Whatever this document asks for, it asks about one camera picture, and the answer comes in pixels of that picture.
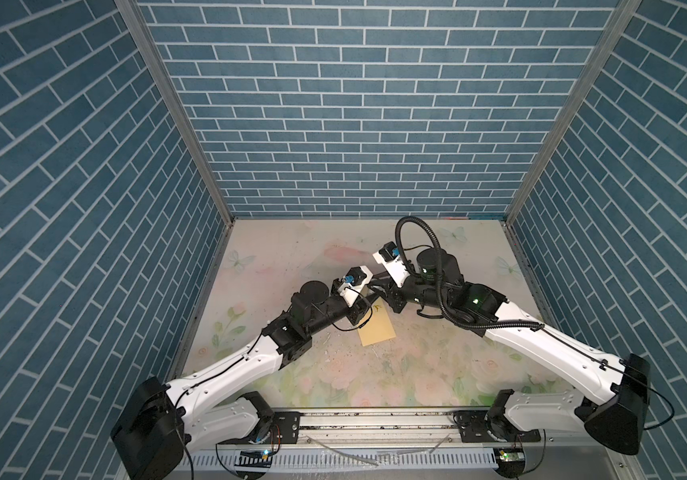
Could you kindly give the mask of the right controller board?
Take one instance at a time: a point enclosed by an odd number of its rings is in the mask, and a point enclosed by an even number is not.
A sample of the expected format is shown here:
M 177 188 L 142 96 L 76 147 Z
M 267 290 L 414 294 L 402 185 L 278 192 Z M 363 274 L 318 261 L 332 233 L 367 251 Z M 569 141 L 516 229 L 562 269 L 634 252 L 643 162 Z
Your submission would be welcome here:
M 495 449 L 495 458 L 497 458 L 498 464 L 521 464 L 525 465 L 527 463 L 527 456 L 525 452 L 521 449 L 515 448 L 499 448 Z

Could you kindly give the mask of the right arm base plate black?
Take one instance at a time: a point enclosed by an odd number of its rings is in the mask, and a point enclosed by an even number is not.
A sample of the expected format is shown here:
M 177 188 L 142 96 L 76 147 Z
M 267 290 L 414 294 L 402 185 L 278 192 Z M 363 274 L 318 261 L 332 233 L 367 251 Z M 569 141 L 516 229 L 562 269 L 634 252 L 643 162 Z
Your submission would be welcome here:
M 539 430 L 521 431 L 503 417 L 489 420 L 487 412 L 478 409 L 455 410 L 451 420 L 463 443 L 537 443 L 543 440 Z

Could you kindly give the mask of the controller board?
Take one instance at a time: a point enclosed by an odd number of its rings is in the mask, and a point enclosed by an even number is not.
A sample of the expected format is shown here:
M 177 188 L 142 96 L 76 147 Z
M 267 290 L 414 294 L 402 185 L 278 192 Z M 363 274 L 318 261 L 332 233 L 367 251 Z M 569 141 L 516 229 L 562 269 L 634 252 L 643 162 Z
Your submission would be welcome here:
M 499 448 L 495 449 L 495 458 L 497 458 L 498 464 L 521 464 L 525 465 L 527 463 L 527 456 L 525 452 L 521 449 L 515 448 Z
M 260 451 L 241 451 L 235 457 L 235 470 L 255 469 L 255 468 L 271 468 L 273 464 L 273 452 L 267 450 Z

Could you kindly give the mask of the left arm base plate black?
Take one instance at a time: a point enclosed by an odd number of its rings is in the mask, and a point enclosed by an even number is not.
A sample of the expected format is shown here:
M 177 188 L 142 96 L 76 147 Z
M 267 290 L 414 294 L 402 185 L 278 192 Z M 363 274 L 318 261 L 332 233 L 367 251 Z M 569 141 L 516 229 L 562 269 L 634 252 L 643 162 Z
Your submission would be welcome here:
M 247 436 L 225 440 L 224 444 L 297 444 L 301 417 L 299 411 L 275 412 L 271 418 L 259 419 Z

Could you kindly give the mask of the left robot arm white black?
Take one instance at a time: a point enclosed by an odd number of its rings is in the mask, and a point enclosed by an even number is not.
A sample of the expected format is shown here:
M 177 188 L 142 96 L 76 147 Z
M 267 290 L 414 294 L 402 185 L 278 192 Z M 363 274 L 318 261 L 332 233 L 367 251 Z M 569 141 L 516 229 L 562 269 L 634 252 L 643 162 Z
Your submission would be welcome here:
M 163 479 L 204 446 L 269 436 L 273 411 L 260 394 L 248 392 L 228 405 L 223 400 L 301 358 L 313 336 L 336 322 L 346 319 L 355 329 L 363 327 L 377 298 L 365 284 L 343 281 L 327 287 L 309 281 L 247 346 L 189 376 L 144 380 L 110 430 L 127 475 Z

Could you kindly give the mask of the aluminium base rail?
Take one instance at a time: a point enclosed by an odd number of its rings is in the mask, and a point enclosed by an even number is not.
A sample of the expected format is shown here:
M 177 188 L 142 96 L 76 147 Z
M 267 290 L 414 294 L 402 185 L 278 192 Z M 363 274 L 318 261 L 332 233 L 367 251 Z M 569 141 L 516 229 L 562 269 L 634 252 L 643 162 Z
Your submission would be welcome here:
M 465 474 L 483 474 L 493 479 L 599 478 L 639 479 L 641 470 L 629 456 L 613 452 L 585 433 L 539 430 L 537 443 L 463 443 L 451 420 L 453 409 L 351 409 L 300 410 L 297 444 L 229 445 L 209 444 L 183 459 L 163 479 L 204 479 L 209 475 L 226 479 L 335 478 L 357 474 L 365 478 L 405 478 L 413 472 L 447 473 L 455 479 Z M 431 447 L 441 438 L 451 441 L 433 454 L 413 454 L 379 467 L 354 462 L 309 444 L 317 439 L 334 448 L 359 455 L 367 450 Z M 495 449 L 521 449 L 527 463 L 498 464 Z M 241 451 L 273 452 L 271 468 L 235 470 Z

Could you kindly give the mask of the yellow envelope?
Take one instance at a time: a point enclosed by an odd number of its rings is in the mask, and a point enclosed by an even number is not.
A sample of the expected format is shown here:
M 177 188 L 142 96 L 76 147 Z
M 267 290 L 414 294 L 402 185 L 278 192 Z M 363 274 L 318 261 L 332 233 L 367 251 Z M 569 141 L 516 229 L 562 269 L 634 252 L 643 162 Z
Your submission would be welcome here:
M 362 346 L 371 346 L 377 343 L 395 339 L 397 334 L 393 328 L 393 322 L 389 317 L 389 306 L 379 299 L 373 304 L 373 316 L 367 325 L 359 329 L 359 339 Z

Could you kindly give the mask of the left controller board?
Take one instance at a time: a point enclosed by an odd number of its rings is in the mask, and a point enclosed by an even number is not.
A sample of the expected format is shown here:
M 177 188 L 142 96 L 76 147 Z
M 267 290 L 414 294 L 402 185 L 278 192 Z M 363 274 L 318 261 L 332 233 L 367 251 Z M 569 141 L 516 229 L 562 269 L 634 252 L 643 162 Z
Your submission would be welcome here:
M 241 451 L 235 457 L 235 470 L 255 469 L 255 468 L 271 468 L 273 464 L 273 452 L 267 450 L 260 451 Z

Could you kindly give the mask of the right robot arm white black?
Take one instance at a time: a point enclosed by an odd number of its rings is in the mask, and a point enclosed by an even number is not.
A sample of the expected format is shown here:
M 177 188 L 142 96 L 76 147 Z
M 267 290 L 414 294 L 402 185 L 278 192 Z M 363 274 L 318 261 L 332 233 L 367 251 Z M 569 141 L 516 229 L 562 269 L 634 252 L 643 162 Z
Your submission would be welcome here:
M 373 258 L 385 273 L 369 285 L 395 312 L 409 302 L 432 308 L 445 303 L 463 328 L 569 382 L 571 387 L 557 394 L 499 391 L 487 411 L 493 438 L 513 441 L 537 430 L 584 431 L 617 453 L 639 453 L 651 393 L 647 360 L 635 354 L 621 359 L 545 325 L 503 294 L 466 282 L 455 256 L 443 249 L 419 253 L 415 274 L 409 273 L 393 242 Z

